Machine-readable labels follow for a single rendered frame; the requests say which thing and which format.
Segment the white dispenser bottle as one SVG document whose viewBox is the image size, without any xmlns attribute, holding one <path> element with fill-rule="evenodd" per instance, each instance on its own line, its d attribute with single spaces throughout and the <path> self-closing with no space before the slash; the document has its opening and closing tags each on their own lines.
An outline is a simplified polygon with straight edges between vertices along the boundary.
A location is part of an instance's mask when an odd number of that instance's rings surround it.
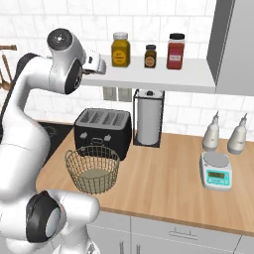
<svg viewBox="0 0 254 254">
<path fill-rule="evenodd" d="M 215 151 L 218 146 L 218 138 L 219 138 L 218 114 L 215 114 L 202 138 L 202 147 L 205 149 L 205 151 Z"/>
<path fill-rule="evenodd" d="M 246 143 L 246 122 L 247 115 L 244 115 L 239 124 L 234 128 L 232 135 L 227 142 L 227 150 L 229 153 L 239 155 L 243 152 Z"/>
</svg>

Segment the grey wall outlet plate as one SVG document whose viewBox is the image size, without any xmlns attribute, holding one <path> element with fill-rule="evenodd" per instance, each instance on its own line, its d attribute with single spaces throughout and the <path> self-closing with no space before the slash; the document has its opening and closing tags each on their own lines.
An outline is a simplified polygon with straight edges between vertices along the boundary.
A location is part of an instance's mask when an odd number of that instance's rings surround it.
<svg viewBox="0 0 254 254">
<path fill-rule="evenodd" d="M 123 102 L 132 101 L 132 89 L 131 88 L 118 88 L 118 100 Z"/>
<path fill-rule="evenodd" d="M 104 100 L 116 100 L 116 88 L 115 87 L 103 87 L 103 99 Z"/>
</svg>

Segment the dark sink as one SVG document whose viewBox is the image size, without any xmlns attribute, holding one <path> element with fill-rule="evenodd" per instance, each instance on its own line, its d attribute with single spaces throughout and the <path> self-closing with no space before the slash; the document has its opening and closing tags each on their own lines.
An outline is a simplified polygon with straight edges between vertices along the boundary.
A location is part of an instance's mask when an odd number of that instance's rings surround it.
<svg viewBox="0 0 254 254">
<path fill-rule="evenodd" d="M 50 159 L 52 154 L 56 151 L 59 145 L 62 143 L 64 138 L 72 129 L 71 125 L 68 124 L 61 124 L 61 123 L 48 123 L 48 122 L 41 122 L 41 125 L 47 131 L 50 139 L 51 139 L 51 148 L 49 150 L 48 156 L 46 161 Z"/>
</svg>

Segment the white paper towel roll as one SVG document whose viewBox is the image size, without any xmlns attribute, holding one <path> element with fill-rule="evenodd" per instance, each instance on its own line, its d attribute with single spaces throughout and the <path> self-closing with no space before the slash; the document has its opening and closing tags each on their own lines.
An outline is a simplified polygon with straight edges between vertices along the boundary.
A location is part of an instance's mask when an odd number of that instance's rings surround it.
<svg viewBox="0 0 254 254">
<path fill-rule="evenodd" d="M 159 140 L 162 92 L 140 90 L 138 96 L 138 141 L 143 145 L 154 145 Z"/>
</svg>

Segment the small brown spice jar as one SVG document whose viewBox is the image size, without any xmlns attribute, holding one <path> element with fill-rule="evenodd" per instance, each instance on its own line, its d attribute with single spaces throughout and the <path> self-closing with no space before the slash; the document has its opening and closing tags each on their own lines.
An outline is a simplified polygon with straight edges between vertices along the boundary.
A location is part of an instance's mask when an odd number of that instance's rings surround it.
<svg viewBox="0 0 254 254">
<path fill-rule="evenodd" d="M 157 52 L 155 45 L 147 45 L 145 52 L 144 67 L 154 68 L 156 66 Z"/>
</svg>

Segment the grey cupboard door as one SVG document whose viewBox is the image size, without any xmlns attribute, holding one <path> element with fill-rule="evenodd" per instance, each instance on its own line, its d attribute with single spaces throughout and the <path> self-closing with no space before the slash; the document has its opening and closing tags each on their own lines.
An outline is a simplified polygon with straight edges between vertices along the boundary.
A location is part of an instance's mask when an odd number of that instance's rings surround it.
<svg viewBox="0 0 254 254">
<path fill-rule="evenodd" d="M 125 254 L 131 254 L 130 226 L 128 215 L 100 211 L 96 220 L 87 225 L 87 231 L 101 254 L 120 254 L 121 241 L 124 241 Z"/>
</svg>

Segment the white wall shelf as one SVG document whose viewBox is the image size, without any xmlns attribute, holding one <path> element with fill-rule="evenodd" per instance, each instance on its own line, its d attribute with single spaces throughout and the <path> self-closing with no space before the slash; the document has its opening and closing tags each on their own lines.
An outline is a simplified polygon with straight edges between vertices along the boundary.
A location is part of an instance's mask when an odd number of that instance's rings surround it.
<svg viewBox="0 0 254 254">
<path fill-rule="evenodd" d="M 128 67 L 112 66 L 110 56 L 103 59 L 107 64 L 106 74 L 85 75 L 82 85 L 215 93 L 205 59 L 184 59 L 180 70 L 167 69 L 164 58 L 157 58 L 155 68 L 145 68 L 143 57 L 134 56 Z"/>
</svg>

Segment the grey cabinet door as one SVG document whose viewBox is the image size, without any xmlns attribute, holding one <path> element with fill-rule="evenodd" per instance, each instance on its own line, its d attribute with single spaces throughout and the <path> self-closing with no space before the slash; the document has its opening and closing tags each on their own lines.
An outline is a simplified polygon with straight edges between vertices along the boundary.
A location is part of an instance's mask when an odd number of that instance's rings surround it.
<svg viewBox="0 0 254 254">
<path fill-rule="evenodd" d="M 234 2 L 216 92 L 254 95 L 254 0 Z"/>
</svg>

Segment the red jar with black lid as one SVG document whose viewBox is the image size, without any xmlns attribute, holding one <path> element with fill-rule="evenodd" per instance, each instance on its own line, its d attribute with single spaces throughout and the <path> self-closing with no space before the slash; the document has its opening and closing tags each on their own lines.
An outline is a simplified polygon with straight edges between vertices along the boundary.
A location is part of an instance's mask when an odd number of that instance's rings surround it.
<svg viewBox="0 0 254 254">
<path fill-rule="evenodd" d="M 170 34 L 168 43 L 167 68 L 181 69 L 183 66 L 185 49 L 185 35 L 181 33 Z"/>
</svg>

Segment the grey drawer front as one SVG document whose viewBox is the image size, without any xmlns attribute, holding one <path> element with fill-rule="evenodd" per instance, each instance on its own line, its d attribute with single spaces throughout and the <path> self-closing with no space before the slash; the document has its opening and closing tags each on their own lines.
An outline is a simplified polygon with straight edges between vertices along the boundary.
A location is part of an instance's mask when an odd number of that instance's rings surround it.
<svg viewBox="0 0 254 254">
<path fill-rule="evenodd" d="M 191 231 L 198 240 L 169 235 L 169 231 Z M 141 254 L 234 254 L 240 235 L 141 217 L 131 217 L 133 248 Z"/>
<path fill-rule="evenodd" d="M 235 254 L 254 254 L 254 237 L 242 235 Z"/>
</svg>

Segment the black toaster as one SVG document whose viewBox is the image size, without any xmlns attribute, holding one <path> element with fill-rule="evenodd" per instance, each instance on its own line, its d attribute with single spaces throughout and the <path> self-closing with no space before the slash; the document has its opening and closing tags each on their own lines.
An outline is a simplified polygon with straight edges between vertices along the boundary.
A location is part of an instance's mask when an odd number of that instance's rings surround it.
<svg viewBox="0 0 254 254">
<path fill-rule="evenodd" d="M 73 132 L 76 149 L 107 147 L 123 161 L 132 138 L 131 114 L 124 110 L 86 108 L 75 120 Z"/>
</svg>

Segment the grey wall cabinet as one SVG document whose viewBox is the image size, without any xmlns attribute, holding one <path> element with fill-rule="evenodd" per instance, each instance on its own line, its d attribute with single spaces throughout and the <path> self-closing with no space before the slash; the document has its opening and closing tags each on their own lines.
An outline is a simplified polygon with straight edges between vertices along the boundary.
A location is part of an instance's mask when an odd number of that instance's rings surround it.
<svg viewBox="0 0 254 254">
<path fill-rule="evenodd" d="M 206 60 L 216 93 L 254 96 L 254 0 L 216 0 Z"/>
</svg>

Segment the yellow jar with white lid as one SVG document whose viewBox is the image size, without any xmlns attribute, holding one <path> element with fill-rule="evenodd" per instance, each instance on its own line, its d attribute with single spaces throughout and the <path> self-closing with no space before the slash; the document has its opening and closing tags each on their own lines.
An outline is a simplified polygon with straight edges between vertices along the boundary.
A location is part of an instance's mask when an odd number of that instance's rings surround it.
<svg viewBox="0 0 254 254">
<path fill-rule="evenodd" d="M 113 66 L 127 67 L 130 63 L 130 44 L 126 32 L 115 32 L 111 46 Z"/>
</svg>

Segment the bronze tap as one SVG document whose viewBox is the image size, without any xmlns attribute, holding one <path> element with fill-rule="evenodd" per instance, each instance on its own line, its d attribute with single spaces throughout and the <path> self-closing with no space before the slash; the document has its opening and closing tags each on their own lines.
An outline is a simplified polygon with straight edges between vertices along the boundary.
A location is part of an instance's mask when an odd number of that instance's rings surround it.
<svg viewBox="0 0 254 254">
<path fill-rule="evenodd" d="M 10 88 L 13 86 L 13 79 L 12 79 L 12 76 L 11 76 L 11 72 L 10 72 L 10 69 L 9 69 L 9 64 L 8 64 L 7 58 L 6 58 L 6 56 L 3 52 L 4 51 L 16 51 L 16 50 L 17 50 L 16 45 L 10 45 L 10 46 L 0 45 L 0 52 L 2 53 L 2 61 L 3 61 L 3 64 L 6 68 L 9 79 L 10 79 L 10 81 L 5 80 L 3 75 L 2 75 L 2 72 L 0 71 L 0 77 L 2 79 L 1 86 L 5 90 L 10 90 Z"/>
</svg>

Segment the black paper towel holder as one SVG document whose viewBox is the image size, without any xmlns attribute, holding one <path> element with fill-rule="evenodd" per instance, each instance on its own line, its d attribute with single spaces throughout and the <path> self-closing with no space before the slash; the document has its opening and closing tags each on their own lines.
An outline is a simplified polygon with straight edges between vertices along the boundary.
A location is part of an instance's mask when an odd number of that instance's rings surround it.
<svg viewBox="0 0 254 254">
<path fill-rule="evenodd" d="M 143 145 L 138 141 L 138 131 L 137 131 L 137 120 L 138 120 L 138 92 L 140 90 L 152 90 L 152 89 L 137 89 L 133 95 L 133 144 L 136 146 L 145 146 L 145 147 L 154 147 L 159 148 L 161 143 L 162 135 L 162 125 L 163 125 L 163 114 L 164 114 L 164 100 L 165 100 L 165 91 L 159 90 L 162 92 L 162 104 L 161 104 L 161 119 L 160 119 L 160 131 L 159 131 L 159 140 L 154 145 Z"/>
</svg>

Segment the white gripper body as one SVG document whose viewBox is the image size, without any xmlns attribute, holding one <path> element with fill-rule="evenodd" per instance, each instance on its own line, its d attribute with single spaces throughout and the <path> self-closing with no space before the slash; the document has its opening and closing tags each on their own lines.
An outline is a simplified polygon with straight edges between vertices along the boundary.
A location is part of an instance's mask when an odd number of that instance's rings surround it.
<svg viewBox="0 0 254 254">
<path fill-rule="evenodd" d="M 84 74 L 106 74 L 106 62 L 104 60 L 87 60 L 82 66 Z"/>
</svg>

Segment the grey kitchen scale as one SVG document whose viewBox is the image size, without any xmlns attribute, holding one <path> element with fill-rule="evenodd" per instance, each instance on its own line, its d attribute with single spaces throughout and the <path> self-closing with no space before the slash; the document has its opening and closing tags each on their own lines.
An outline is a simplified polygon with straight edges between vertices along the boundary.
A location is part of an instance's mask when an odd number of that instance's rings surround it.
<svg viewBox="0 0 254 254">
<path fill-rule="evenodd" d="M 227 155 L 217 152 L 202 152 L 199 158 L 202 185 L 213 191 L 230 191 L 232 168 Z"/>
</svg>

